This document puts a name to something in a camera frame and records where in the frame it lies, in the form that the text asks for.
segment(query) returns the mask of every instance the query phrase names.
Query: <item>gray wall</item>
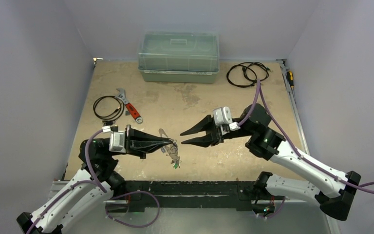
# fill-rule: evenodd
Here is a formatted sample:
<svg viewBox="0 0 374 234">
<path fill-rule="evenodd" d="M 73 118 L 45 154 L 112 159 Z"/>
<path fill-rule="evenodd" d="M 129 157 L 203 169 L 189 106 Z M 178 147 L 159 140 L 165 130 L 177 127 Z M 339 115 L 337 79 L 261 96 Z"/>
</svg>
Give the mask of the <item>gray wall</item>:
<svg viewBox="0 0 374 234">
<path fill-rule="evenodd" d="M 374 1 L 321 1 L 288 65 L 312 155 L 374 181 Z M 358 192 L 340 226 L 374 234 L 374 195 Z"/>
<path fill-rule="evenodd" d="M 63 1 L 0 0 L 0 234 L 61 177 L 91 74 Z"/>
<path fill-rule="evenodd" d="M 147 30 L 220 34 L 223 59 L 283 59 L 318 0 L 65 0 L 94 57 L 136 59 Z"/>
</svg>

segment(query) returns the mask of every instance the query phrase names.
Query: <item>red wrench handle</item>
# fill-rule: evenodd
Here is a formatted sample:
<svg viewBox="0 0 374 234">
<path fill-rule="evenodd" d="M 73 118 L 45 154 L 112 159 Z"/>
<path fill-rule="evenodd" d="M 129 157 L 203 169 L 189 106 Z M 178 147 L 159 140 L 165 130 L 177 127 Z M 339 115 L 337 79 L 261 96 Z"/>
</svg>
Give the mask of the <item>red wrench handle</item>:
<svg viewBox="0 0 374 234">
<path fill-rule="evenodd" d="M 131 105 L 131 103 L 128 103 L 128 104 L 125 104 L 125 107 L 127 108 L 128 112 L 130 113 L 130 115 L 135 119 L 137 120 L 137 118 L 140 118 L 141 115 L 138 113 L 138 111 L 134 108 L 133 105 Z"/>
</svg>

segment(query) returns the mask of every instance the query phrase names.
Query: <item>wooden table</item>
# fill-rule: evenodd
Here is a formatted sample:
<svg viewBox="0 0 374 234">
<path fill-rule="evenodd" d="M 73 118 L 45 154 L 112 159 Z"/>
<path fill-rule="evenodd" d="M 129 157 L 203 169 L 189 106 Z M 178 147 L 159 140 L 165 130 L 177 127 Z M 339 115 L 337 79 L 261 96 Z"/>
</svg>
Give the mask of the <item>wooden table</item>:
<svg viewBox="0 0 374 234">
<path fill-rule="evenodd" d="M 195 136 L 179 136 L 180 133 L 191 128 L 204 116 L 212 114 L 214 109 L 228 106 L 232 116 L 238 117 L 251 104 L 255 87 L 238 88 L 230 85 L 225 78 L 234 64 L 236 63 L 221 63 L 214 84 L 196 84 L 144 82 L 136 62 L 98 62 L 76 130 L 65 179 L 71 179 L 81 166 L 82 162 L 78 158 L 81 142 L 102 127 L 101 120 L 93 113 L 96 99 L 116 95 L 116 88 L 124 88 L 127 99 L 138 110 L 144 122 L 137 124 L 131 116 L 122 115 L 116 122 L 119 128 L 124 129 L 127 124 L 131 124 L 133 128 L 156 136 L 159 136 L 158 129 L 163 128 L 170 138 L 181 142 Z M 280 65 L 264 64 L 273 70 L 270 77 L 262 82 L 268 107 L 300 148 L 298 127 Z M 258 76 L 264 77 L 261 69 L 254 69 Z M 232 71 L 230 77 L 238 84 L 249 83 L 239 68 Z M 109 114 L 116 105 L 114 100 L 106 99 L 99 104 L 97 110 L 100 114 Z M 274 123 L 270 127 L 278 131 Z M 248 137 L 231 139 L 209 148 L 178 144 L 182 161 L 178 169 L 172 167 L 170 157 L 161 151 L 147 155 L 144 160 L 130 155 L 116 156 L 119 163 L 115 170 L 126 180 L 255 180 L 261 171 L 300 179 L 294 172 L 252 155 L 244 146 L 247 141 Z"/>
</svg>

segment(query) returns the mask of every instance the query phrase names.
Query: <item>green object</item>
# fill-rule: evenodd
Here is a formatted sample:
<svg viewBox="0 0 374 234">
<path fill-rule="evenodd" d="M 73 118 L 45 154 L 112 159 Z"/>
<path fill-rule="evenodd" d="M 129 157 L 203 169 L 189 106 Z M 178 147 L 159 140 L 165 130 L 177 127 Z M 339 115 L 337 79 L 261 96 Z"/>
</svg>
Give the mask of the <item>green object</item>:
<svg viewBox="0 0 374 234">
<path fill-rule="evenodd" d="M 214 83 L 220 69 L 213 33 L 148 32 L 138 49 L 145 81 Z"/>
</svg>

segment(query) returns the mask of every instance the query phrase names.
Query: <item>transparent box lid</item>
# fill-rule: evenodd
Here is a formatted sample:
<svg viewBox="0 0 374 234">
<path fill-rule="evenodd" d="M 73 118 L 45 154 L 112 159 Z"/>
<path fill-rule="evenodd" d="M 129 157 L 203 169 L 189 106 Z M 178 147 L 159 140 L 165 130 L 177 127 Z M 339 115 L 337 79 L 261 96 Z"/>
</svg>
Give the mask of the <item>transparent box lid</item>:
<svg viewBox="0 0 374 234">
<path fill-rule="evenodd" d="M 140 71 L 219 71 L 219 40 L 214 33 L 147 32 L 138 48 Z"/>
</svg>

